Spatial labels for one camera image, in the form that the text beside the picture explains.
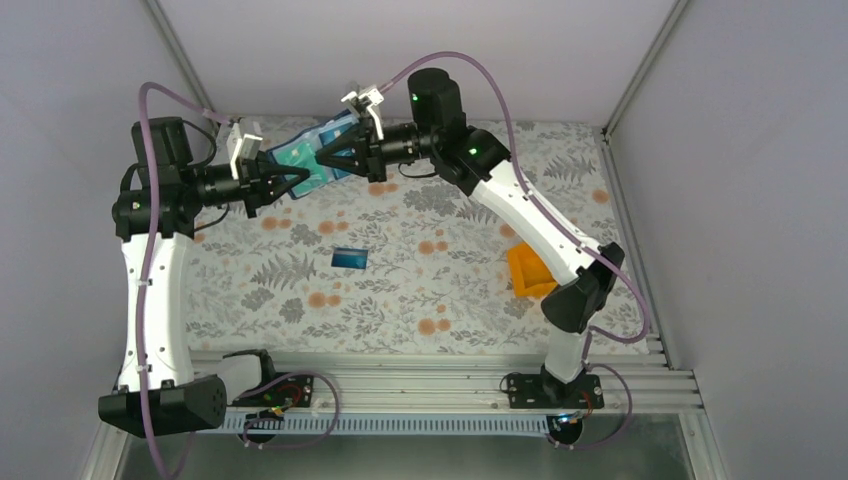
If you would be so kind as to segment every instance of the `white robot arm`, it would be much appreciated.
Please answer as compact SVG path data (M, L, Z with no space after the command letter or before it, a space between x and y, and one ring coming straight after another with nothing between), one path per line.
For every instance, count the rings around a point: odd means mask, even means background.
M408 85L414 121L401 125L383 125L377 108L382 95L376 87L345 96L343 101L360 121L319 150L318 163L367 177L370 182L382 182L386 181L386 166L429 158L443 180L503 218L541 257L559 285L542 301L542 311L554 328L538 384L528 388L535 389L538 395L534 396L546 399L549 407L578 405L571 401L578 388L593 391L591 385L599 385L597 376L587 374L583 364L587 324L604 306L615 281L615 276L584 249L600 252L616 266L624 260L623 251L614 243L599 245L580 231L526 178L523 180L529 190L520 187L509 150L491 133L466 125L459 87L446 72L419 70L409 76ZM164 161L157 159L163 207L150 278L139 276L150 220L143 153L140 163L131 167L122 181L121 195L112 212L118 236L124 240L130 291L128 334L116 390L100 398L99 413L105 422L138 436L144 436L138 406L139 368L148 371L155 435L215 428L223 422L226 406L239 394L273 379L273 362L264 351L238 352L225 358L214 371L195 378L181 315L181 275L194 235L194 216L203 206L243 201L248 216L253 217L256 208L272 203L309 176L308 170L270 163L264 152L257 151L261 137L244 133L241 128L234 128L228 139L228 147L233 146L228 164L190 165L191 154L181 125L180 119L164 118L154 120L151 126L163 150L157 149L157 157ZM138 145L137 127L133 136ZM135 170L142 173L140 190L129 189L128 179ZM553 212L580 246L557 231L530 201L531 195ZM148 285L144 305L147 357L141 362L135 352L139 282ZM602 402L593 404L599 407ZM543 408L542 402L535 406Z

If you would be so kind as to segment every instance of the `orange box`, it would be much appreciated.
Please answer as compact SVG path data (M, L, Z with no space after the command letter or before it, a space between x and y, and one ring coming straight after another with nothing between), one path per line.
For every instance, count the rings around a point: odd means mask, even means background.
M556 288L551 271L526 242L507 250L506 261L516 297L542 298Z

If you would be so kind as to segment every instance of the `metal frame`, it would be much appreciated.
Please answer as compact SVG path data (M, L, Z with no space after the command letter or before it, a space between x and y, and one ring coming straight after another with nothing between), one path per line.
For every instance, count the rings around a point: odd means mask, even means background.
M609 136L604 133L601 128L593 129L595 136L595 144L598 146L598 151L601 157L601 165L603 167L603 175L606 179L607 186L610 189L612 197L613 213L615 221L618 224L618 231L621 233L622 241L627 249L628 258L625 260L630 270L633 272L634 280L648 302L650 308L651 331L658 334L660 341L663 343L663 351L668 358L669 368L676 369L680 367L680 356L677 347L674 344L673 336L666 335L663 329L663 319L657 314L656 302L654 300L651 285L648 281L648 276L645 271L645 263L642 259L642 251L639 247L639 241L636 238L636 232L633 226L633 219L630 215L630 209L627 206L627 200L624 195L624 190L621 184L621 178L618 175L618 169L615 165L615 157L613 157L612 148L609 143Z
M703 408L692 372L671 371L661 342L649 339L648 355L590 355L608 364L628 382L635 413L681 413ZM193 352L199 370L211 368L224 352ZM511 410L499 384L511 372L537 373L543 355L391 355L271 352L278 371L318 370L342 392L347 413L380 414L560 414L567 411ZM601 377L606 407L597 413L627 409L623 387L606 371ZM231 409L251 411L255 409ZM333 411L329 390L316 383L314 413Z
M679 418L695 480L726 480L706 412L681 413Z
M174 27L171 26L171 21L168 20L168 16L162 8L162 4L159 0L141 0L141 3L150 15L150 20L159 32L159 36L162 37L162 41L168 48L168 53L174 62L176 62L177 68L188 84L194 100L203 108L214 111L215 108L212 105L212 100L209 99L206 89L203 88L203 83L200 82L200 77L197 75L194 67L192 67L188 55L186 55L185 49L180 43L177 33L174 31Z
M83 467L82 480L113 480L121 468L129 434L100 423Z
M674 5L672 5L662 27L660 27L659 32L657 32L657 36L654 37L654 41L651 42L651 46L648 47L648 52L645 53L644 57L642 57L642 61L639 63L636 73L633 74L633 78L630 79L630 83L628 83L627 88L624 89L624 94L618 100L618 103L612 111L612 115L610 115L609 121L607 121L605 130L608 135L612 134L616 127L618 127L618 123L621 121L621 117L624 116L624 112L627 111L627 107L633 100L633 96L636 95L639 87L642 86L642 82L645 81L645 77L648 75L648 72L650 72L651 68L653 68L654 62L657 60L657 56L662 51L663 47L665 47L671 33L674 31L674 27L677 26L681 15L683 15L683 12L686 10L688 5L689 0L676 0Z

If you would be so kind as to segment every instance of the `table surface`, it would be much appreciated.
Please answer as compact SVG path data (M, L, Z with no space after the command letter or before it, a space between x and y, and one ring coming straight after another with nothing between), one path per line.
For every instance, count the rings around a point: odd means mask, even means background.
M323 121L248 117L263 148ZM504 122L471 122L506 144ZM219 147L228 129L218 137ZM566 217L602 244L619 240L591 127L517 122L527 177ZM219 152L217 162L225 161ZM404 170L426 172L426 161ZM506 251L521 242L486 207L439 178L390 170L384 184L347 177L247 219L241 204L196 235L189 250L185 311L198 350L268 348L292 352L535 354L550 324L540 301L516 298ZM220 215L207 209L198 224ZM368 250L365 270L330 266L335 247ZM641 325L619 282L592 322L618 335ZM645 342L596 336L595 354L647 353Z

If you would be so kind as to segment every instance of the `gray wall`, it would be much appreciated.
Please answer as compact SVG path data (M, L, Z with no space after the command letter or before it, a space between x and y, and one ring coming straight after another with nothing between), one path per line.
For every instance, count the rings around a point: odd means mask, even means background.
M110 206L135 161L136 93L186 88L140 2L5 3L0 478L74 478L126 341ZM183 113L161 97L151 112Z
M848 6L696 1L614 133L732 478L844 478Z
M381 83L423 55L459 50L492 72L513 118L602 125L674 0L161 3L210 97L227 111L334 114L350 80ZM230 25L250 32L225 42ZM470 118L501 118L472 67L431 66L459 82ZM406 82L387 96L385 115L410 115L405 90Z

